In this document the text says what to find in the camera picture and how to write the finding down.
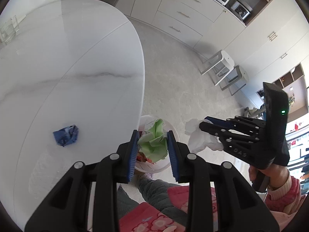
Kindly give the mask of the pink sleeve right forearm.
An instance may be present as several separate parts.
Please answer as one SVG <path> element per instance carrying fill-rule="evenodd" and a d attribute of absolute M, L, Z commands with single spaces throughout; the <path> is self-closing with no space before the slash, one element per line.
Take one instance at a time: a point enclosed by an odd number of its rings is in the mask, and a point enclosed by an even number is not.
<path fill-rule="evenodd" d="M 270 211 L 292 215 L 302 206 L 305 195 L 301 195 L 300 182 L 293 176 L 280 188 L 273 190 L 268 187 L 265 204 Z"/>

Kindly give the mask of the person's right hand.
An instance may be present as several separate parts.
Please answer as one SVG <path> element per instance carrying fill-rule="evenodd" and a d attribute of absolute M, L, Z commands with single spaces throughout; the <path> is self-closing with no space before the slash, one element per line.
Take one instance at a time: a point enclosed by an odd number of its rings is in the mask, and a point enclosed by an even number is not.
<path fill-rule="evenodd" d="M 249 167 L 248 172 L 250 181 L 252 182 L 256 179 L 258 172 L 261 172 L 267 177 L 269 177 L 270 178 L 269 185 L 273 189 L 278 189 L 281 186 L 283 186 L 290 176 L 289 170 L 286 167 L 275 164 L 270 165 L 265 170 L 258 170 L 257 168 L 251 165 Z"/>

